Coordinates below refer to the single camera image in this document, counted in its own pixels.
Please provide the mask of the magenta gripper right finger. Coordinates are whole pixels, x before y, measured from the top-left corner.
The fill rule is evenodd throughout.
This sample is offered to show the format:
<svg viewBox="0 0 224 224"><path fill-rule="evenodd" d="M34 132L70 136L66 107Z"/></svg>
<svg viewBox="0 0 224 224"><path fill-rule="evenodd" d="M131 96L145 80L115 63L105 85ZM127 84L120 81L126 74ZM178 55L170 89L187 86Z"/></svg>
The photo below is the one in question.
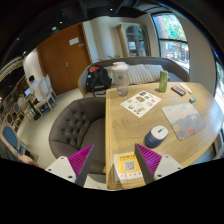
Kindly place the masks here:
<svg viewBox="0 0 224 224"><path fill-rule="evenodd" d="M170 155L159 155L155 151L139 144L135 144L135 155L146 184L182 169L182 166Z"/></svg>

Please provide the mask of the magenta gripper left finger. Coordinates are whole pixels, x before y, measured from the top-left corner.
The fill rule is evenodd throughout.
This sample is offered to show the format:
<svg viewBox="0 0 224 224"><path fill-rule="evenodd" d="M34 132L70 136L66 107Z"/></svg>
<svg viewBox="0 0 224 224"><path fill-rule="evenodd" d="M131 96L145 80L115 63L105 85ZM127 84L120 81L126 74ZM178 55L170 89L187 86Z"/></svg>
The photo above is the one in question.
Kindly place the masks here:
<svg viewBox="0 0 224 224"><path fill-rule="evenodd" d="M83 187L93 161L93 148L89 145L69 157L60 156L46 171Z"/></svg>

